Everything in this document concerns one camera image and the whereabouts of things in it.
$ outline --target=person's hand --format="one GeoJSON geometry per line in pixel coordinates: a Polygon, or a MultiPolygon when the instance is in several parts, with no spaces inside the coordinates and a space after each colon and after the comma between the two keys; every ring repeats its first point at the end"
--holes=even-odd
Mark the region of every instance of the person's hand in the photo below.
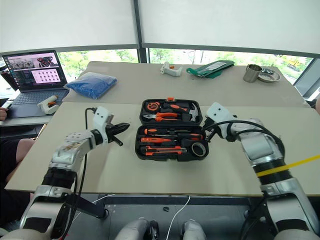
{"type": "Polygon", "coordinates": [[[7,117],[7,111],[8,109],[4,107],[0,107],[0,121],[4,121],[7,117]]]}

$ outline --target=stainless steel cup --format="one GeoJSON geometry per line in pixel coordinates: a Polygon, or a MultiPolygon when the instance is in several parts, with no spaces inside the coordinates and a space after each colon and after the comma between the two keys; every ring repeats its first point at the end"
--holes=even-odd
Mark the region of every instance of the stainless steel cup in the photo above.
{"type": "Polygon", "coordinates": [[[259,65],[248,64],[245,69],[245,74],[243,80],[248,83],[253,83],[257,80],[259,73],[262,71],[262,68],[259,65]]]}

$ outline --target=open toolbox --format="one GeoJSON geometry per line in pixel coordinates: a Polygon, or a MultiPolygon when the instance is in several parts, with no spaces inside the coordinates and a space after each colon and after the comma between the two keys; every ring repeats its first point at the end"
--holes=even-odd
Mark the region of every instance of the open toolbox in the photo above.
{"type": "Polygon", "coordinates": [[[202,115],[194,100],[147,99],[142,103],[135,153],[143,160],[203,160],[209,153],[202,115]]]}

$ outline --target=green package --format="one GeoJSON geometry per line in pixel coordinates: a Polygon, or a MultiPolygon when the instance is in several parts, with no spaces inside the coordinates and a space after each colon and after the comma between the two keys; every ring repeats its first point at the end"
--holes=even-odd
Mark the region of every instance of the green package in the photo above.
{"type": "Polygon", "coordinates": [[[234,61],[229,60],[219,60],[211,62],[207,65],[203,65],[196,69],[191,67],[186,69],[188,74],[193,74],[202,78],[210,78],[213,79],[219,76],[222,73],[222,70],[227,69],[235,64],[234,61]]]}

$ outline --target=pliers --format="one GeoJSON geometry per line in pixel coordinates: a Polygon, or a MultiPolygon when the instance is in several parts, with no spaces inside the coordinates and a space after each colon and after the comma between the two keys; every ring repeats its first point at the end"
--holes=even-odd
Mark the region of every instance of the pliers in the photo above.
{"type": "Polygon", "coordinates": [[[156,122],[161,121],[181,121],[177,119],[178,114],[175,112],[157,112],[156,114],[143,115],[146,119],[155,119],[156,122]]]}

